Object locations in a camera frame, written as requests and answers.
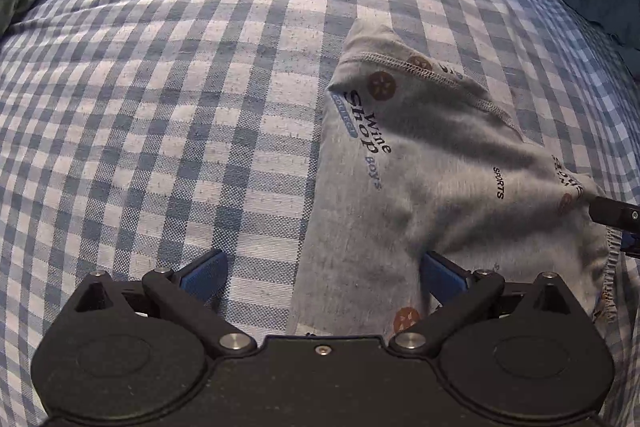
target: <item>ribbed edge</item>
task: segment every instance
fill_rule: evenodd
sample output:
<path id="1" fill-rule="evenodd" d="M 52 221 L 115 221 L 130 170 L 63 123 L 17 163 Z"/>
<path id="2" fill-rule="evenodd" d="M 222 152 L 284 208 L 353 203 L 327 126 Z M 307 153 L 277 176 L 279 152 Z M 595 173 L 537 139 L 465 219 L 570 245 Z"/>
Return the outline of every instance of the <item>ribbed edge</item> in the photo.
<path id="1" fill-rule="evenodd" d="M 604 267 L 604 277 L 602 279 L 602 293 L 599 302 L 593 312 L 593 318 L 604 314 L 607 322 L 613 322 L 618 315 L 616 302 L 613 293 L 613 281 L 616 275 L 616 266 L 620 259 L 620 243 L 622 242 L 622 232 L 620 230 L 607 227 L 607 246 L 609 247 L 609 258 Z"/>

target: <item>blue and white checkered fabric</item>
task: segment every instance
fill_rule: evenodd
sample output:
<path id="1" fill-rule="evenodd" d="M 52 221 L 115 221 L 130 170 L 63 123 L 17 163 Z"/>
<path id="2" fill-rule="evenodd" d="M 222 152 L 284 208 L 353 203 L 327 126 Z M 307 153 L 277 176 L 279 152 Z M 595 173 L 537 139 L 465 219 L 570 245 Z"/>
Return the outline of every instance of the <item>blue and white checkered fabric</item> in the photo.
<path id="1" fill-rule="evenodd" d="M 557 0 L 40 0 L 0 51 L 0 419 L 44 418 L 29 362 L 87 272 L 230 254 L 223 312 L 284 331 L 321 93 L 356 17 L 464 66 L 531 139 L 640 203 L 640 90 Z M 609 420 L 640 418 L 640 275 L 623 260 Z"/>

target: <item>bed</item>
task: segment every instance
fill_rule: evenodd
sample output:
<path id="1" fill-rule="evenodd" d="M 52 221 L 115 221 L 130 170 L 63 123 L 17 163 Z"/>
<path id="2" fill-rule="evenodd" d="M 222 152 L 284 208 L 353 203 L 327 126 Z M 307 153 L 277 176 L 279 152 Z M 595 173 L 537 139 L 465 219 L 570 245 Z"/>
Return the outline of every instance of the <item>bed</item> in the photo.
<path id="1" fill-rule="evenodd" d="M 29 364 L 90 271 L 212 246 L 221 312 L 282 333 L 314 199 L 321 100 L 356 18 L 459 65 L 527 137 L 640 203 L 640 88 L 559 0 L 37 0 L 0 43 L 0 419 L 45 415 Z M 615 268 L 605 417 L 638 415 L 640 274 Z"/>

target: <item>blue gripper pad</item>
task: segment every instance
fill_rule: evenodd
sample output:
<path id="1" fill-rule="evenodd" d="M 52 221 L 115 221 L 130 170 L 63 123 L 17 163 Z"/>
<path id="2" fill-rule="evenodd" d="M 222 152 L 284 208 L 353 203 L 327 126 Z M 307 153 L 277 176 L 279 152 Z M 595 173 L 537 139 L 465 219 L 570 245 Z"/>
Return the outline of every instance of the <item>blue gripper pad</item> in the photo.
<path id="1" fill-rule="evenodd" d="M 227 271 L 226 253 L 213 249 L 178 270 L 173 280 L 189 295 L 206 303 L 225 287 Z"/>
<path id="2" fill-rule="evenodd" d="M 444 305 L 469 288 L 471 273 L 434 251 L 422 254 L 420 289 L 422 297 L 433 295 Z"/>

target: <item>checkered tablecloth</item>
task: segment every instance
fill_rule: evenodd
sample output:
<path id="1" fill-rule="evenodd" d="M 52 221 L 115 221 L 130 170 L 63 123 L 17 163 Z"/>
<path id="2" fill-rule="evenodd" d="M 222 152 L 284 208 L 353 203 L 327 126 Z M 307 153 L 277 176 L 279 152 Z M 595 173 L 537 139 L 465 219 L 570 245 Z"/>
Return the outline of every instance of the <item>checkered tablecloth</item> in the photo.
<path id="1" fill-rule="evenodd" d="M 44 418 L 30 358 L 96 267 L 139 278 L 215 245 L 226 318 L 283 332 L 321 94 L 356 17 L 463 66 L 569 169 L 640 203 L 640 90 L 557 0 L 40 0 L 0 48 L 4 425 Z M 640 417 L 635 261 L 616 277 L 607 415 L 622 426 Z"/>

